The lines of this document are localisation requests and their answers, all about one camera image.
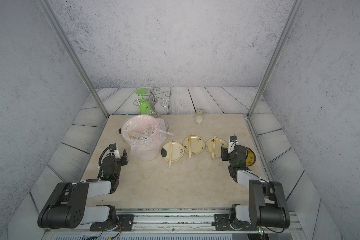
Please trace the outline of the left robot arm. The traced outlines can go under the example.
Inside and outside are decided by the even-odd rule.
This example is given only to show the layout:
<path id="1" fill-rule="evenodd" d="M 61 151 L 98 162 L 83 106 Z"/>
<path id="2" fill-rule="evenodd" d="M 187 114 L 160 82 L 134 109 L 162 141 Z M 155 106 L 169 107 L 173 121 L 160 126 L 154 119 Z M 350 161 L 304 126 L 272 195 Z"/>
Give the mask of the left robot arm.
<path id="1" fill-rule="evenodd" d="M 40 228 L 74 229 L 91 225 L 91 231 L 121 230 L 121 220 L 114 206 L 87 206 L 87 200 L 115 193 L 121 168 L 128 164 L 126 151 L 120 155 L 117 145 L 109 145 L 99 158 L 99 174 L 95 179 L 78 183 L 58 183 L 41 210 Z"/>

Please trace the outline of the bamboo chopsticks pair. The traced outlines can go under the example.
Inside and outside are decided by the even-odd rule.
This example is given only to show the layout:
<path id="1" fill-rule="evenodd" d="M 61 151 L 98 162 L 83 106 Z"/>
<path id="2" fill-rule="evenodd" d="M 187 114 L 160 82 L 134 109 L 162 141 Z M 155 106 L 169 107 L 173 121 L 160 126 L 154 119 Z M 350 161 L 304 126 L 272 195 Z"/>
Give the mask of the bamboo chopsticks pair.
<path id="1" fill-rule="evenodd" d="M 214 139 L 213 139 L 213 147 L 212 147 L 212 152 L 211 152 L 211 160 L 214 161 L 214 158 L 215 158 L 215 147 L 216 147 L 216 136 L 214 136 Z"/>
<path id="2" fill-rule="evenodd" d="M 188 151 L 189 151 L 189 158 L 191 158 L 192 153 L 191 153 L 191 133 L 189 132 L 189 136 L 188 136 Z"/>
<path id="3" fill-rule="evenodd" d="M 169 166 L 172 165 L 172 151 L 173 151 L 173 141 L 170 142 Z"/>

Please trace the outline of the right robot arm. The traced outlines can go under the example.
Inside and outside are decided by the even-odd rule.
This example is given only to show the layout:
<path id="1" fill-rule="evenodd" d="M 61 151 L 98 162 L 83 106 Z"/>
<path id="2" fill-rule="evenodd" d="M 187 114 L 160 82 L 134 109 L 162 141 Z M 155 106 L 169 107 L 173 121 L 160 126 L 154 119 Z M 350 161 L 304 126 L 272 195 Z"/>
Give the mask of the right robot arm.
<path id="1" fill-rule="evenodd" d="M 249 149 L 241 145 L 221 148 L 222 161 L 228 161 L 231 178 L 249 190 L 247 205 L 232 205 L 228 224 L 240 231 L 249 227 L 279 228 L 282 233 L 290 227 L 290 214 L 281 183 L 265 180 L 247 167 Z"/>

